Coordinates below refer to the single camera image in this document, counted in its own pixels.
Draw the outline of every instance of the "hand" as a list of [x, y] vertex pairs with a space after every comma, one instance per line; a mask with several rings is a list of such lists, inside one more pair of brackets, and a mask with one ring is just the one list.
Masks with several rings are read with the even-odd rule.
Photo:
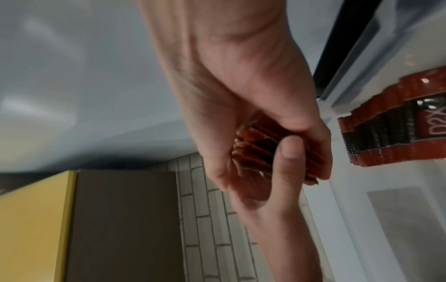
[[252, 173], [229, 189], [234, 210], [259, 244], [276, 282], [322, 282], [317, 250], [298, 205], [304, 178], [303, 142], [290, 136], [279, 144], [271, 181]]
[[307, 63], [291, 37], [285, 0], [138, 0], [160, 63], [206, 174], [222, 190], [236, 178], [230, 152], [237, 128], [257, 110], [305, 136], [323, 156], [322, 122]]

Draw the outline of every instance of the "yellow panel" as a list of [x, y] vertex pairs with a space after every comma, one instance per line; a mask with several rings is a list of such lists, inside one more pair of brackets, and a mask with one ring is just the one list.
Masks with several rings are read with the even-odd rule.
[[0, 281], [62, 282], [75, 172], [0, 196]]

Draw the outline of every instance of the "row of sachets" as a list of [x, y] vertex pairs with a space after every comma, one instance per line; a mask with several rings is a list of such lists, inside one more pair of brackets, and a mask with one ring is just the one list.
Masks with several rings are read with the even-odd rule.
[[446, 66], [400, 78], [338, 121], [353, 164], [445, 158]]

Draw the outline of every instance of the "person's right hand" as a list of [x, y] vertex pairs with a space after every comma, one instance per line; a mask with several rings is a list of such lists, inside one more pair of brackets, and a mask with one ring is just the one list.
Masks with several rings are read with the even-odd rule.
[[329, 178], [330, 131], [291, 36], [285, 0], [138, 2], [211, 180], [222, 190], [236, 180], [230, 173], [236, 130], [257, 110], [304, 136], [323, 157], [315, 176]]
[[268, 261], [277, 282], [321, 282], [316, 246], [299, 208], [305, 150], [298, 136], [280, 142], [272, 180], [246, 173], [230, 185], [234, 210]]

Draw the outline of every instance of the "tiled floor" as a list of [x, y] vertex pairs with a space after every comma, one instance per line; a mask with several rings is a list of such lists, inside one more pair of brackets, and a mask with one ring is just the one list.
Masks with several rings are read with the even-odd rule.
[[[205, 176], [203, 160], [198, 153], [150, 169], [177, 171], [187, 282], [274, 282], [257, 243], [240, 223], [228, 195]], [[333, 282], [333, 274], [304, 195], [299, 204], [320, 253], [325, 280]]]

